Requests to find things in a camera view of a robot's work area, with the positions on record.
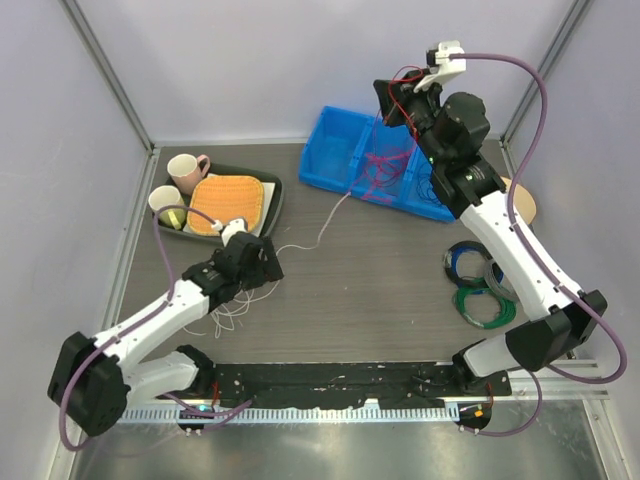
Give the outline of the aluminium frame post right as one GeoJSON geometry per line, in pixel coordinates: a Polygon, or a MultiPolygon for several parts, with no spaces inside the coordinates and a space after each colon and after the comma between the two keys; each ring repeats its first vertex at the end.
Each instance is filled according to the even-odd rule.
{"type": "MultiPolygon", "coordinates": [[[[552,37],[538,66],[538,72],[543,80],[547,80],[550,77],[593,4],[593,0],[574,0],[571,2],[570,8],[552,37]]],[[[506,129],[500,135],[500,143],[503,147],[507,146],[513,140],[525,116],[532,107],[536,95],[537,85],[534,80],[531,80],[514,114],[511,116],[506,129]]]]}

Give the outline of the blue three-compartment plastic bin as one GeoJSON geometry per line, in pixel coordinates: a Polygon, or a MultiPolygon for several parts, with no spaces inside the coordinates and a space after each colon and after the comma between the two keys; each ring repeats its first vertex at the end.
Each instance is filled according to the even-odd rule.
{"type": "Polygon", "coordinates": [[[431,184],[431,163],[408,131],[326,106],[304,147],[299,181],[444,223],[454,221],[431,184]]]}

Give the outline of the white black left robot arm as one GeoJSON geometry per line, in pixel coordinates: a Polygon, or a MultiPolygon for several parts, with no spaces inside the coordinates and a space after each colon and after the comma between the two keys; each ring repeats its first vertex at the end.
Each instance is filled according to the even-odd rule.
{"type": "Polygon", "coordinates": [[[235,233],[211,258],[171,279],[167,292],[120,324],[62,344],[48,397],[58,406],[58,433],[68,449],[67,423],[100,436],[124,411],[166,394],[205,397],[215,381],[214,363],[191,345],[153,361],[148,355],[182,328],[233,300],[240,292],[282,280],[267,236],[235,233]]]}

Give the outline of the beige decorated ceramic plate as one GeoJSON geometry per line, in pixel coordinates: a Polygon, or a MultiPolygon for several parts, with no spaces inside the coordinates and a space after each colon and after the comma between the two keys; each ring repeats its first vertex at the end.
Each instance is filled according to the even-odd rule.
{"type": "Polygon", "coordinates": [[[536,214],[537,205],[531,193],[517,184],[513,195],[514,213],[527,225],[531,225],[536,214]]]}

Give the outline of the pink ceramic mug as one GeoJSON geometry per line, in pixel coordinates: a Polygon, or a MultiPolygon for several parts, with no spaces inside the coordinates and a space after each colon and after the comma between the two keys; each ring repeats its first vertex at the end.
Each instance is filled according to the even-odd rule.
{"type": "Polygon", "coordinates": [[[169,160],[167,173],[182,194],[192,195],[197,185],[207,177],[210,167],[207,155],[179,154],[169,160]]]}

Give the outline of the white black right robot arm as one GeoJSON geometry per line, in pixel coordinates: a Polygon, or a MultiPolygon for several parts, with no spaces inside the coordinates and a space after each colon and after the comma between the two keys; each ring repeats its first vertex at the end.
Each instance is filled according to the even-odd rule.
{"type": "Polygon", "coordinates": [[[489,131],[483,101],[465,92],[442,100],[440,84],[421,86],[426,76],[411,70],[400,80],[374,81],[383,122],[409,130],[431,165],[436,197],[488,250],[528,318],[454,356],[453,386],[472,395],[496,372],[536,372],[583,344],[607,301],[569,278],[520,214],[507,210],[507,187],[480,152],[489,131]]]}

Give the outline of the yellow green ceramic mug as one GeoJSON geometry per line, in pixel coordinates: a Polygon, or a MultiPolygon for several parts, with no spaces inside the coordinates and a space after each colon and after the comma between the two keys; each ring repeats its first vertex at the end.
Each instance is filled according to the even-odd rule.
{"type": "Polygon", "coordinates": [[[186,223],[186,211],[181,192],[172,185],[155,188],[148,197],[148,205],[158,222],[173,230],[181,230],[186,223]]]}

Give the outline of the aluminium frame post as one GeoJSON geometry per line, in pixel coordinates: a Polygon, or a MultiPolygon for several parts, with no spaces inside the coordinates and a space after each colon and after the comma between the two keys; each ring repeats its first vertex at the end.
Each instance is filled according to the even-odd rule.
{"type": "MultiPolygon", "coordinates": [[[[538,66],[538,72],[543,80],[547,80],[550,77],[593,4],[593,0],[574,0],[571,2],[570,8],[552,37],[538,66]]],[[[531,80],[514,114],[511,116],[506,129],[500,135],[500,143],[503,147],[507,146],[513,140],[525,116],[532,107],[536,95],[537,85],[534,80],[531,80]]]]}
{"type": "Polygon", "coordinates": [[[124,86],[122,85],[106,52],[102,48],[100,41],[79,2],[76,0],[60,0],[59,4],[67,15],[71,25],[85,46],[91,60],[106,83],[108,89],[114,96],[116,103],[126,117],[129,125],[132,127],[144,150],[146,152],[152,152],[155,148],[154,142],[151,140],[146,128],[143,126],[138,113],[136,112],[124,89],[124,86]]]}

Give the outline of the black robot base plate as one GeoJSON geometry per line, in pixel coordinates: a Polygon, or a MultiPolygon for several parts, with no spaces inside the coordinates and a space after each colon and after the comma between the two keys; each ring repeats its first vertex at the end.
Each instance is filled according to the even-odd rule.
{"type": "Polygon", "coordinates": [[[222,407],[345,410],[376,400],[383,409],[440,407],[450,397],[508,397],[506,372],[465,380],[436,362],[217,364],[207,393],[222,407]]]}

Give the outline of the aluminium frame post left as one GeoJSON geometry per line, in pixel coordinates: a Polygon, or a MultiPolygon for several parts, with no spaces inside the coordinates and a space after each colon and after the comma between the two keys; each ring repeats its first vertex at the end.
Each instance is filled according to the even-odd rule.
{"type": "Polygon", "coordinates": [[[91,60],[106,83],[108,89],[114,96],[116,103],[126,117],[129,125],[132,127],[144,150],[146,152],[152,152],[155,148],[154,142],[151,140],[146,128],[143,126],[138,113],[136,112],[124,89],[124,86],[122,85],[106,52],[102,48],[100,41],[79,2],[76,0],[60,0],[59,4],[67,15],[71,25],[85,46],[91,60]]]}

